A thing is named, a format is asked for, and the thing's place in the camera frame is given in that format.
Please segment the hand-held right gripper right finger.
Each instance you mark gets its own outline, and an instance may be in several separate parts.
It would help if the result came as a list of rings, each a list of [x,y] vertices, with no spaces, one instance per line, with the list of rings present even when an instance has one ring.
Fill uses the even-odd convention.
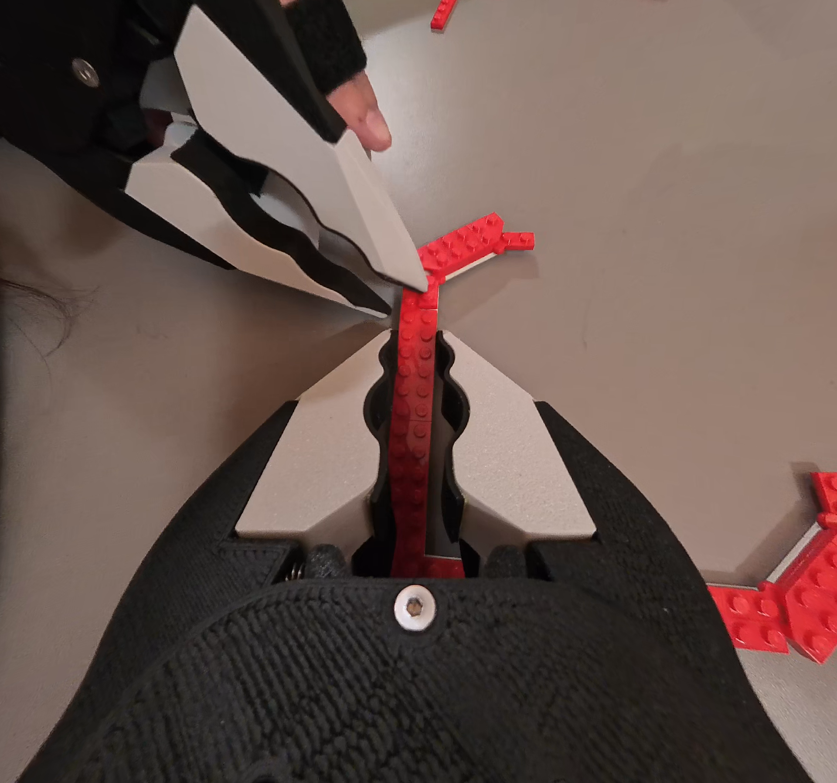
[[[528,545],[588,539],[595,525],[527,391],[450,332],[437,335],[445,453],[442,512],[452,541]]]

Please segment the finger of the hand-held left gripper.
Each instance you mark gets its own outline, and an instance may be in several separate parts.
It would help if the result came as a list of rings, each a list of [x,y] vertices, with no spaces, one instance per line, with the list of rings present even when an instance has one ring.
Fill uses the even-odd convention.
[[[320,249],[322,229],[296,188],[240,160],[193,123],[171,123],[136,161],[126,193],[235,269],[388,317],[389,304]]]
[[[376,274],[427,290],[413,240],[354,132],[323,140],[196,5],[175,58],[205,132],[293,184],[321,226],[346,237]]]

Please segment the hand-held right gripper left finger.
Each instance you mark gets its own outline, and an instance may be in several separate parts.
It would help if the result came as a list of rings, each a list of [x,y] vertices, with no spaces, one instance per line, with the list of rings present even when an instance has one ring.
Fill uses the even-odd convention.
[[[388,418],[384,331],[298,399],[237,524],[242,538],[363,545]]]

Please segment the red lego corner frame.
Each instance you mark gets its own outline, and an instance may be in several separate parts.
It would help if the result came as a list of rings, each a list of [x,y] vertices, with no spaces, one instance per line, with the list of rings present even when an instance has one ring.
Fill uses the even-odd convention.
[[[397,329],[388,443],[396,530],[391,576],[460,579],[465,573],[459,559],[425,549],[439,279],[429,276],[427,286],[425,293],[403,291]]]

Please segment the red angled lego section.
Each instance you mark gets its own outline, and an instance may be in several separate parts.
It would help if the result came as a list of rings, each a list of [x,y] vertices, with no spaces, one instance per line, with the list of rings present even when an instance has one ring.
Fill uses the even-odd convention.
[[[428,279],[442,285],[476,265],[507,252],[533,251],[536,238],[530,231],[506,231],[504,220],[491,212],[418,249]]]

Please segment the red and white lego assembly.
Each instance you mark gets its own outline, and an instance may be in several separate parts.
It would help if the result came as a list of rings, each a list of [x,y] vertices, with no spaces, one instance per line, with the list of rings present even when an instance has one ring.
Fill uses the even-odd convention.
[[[825,663],[836,647],[836,473],[811,473],[819,513],[756,587],[707,586],[735,647]]]

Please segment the person's left hand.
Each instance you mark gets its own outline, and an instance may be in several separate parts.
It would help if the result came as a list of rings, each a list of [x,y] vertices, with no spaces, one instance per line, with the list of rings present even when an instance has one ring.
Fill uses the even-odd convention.
[[[294,1],[279,0],[282,5],[290,5]],[[365,71],[333,89],[327,94],[327,100],[357,135],[367,153],[390,148],[392,135]]]

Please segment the dark hair strands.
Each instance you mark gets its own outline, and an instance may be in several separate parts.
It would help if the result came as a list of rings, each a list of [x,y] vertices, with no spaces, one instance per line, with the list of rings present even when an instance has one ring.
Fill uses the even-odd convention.
[[[14,343],[22,341],[51,375],[51,357],[71,337],[98,293],[99,286],[44,288],[2,276],[2,373],[7,370]]]

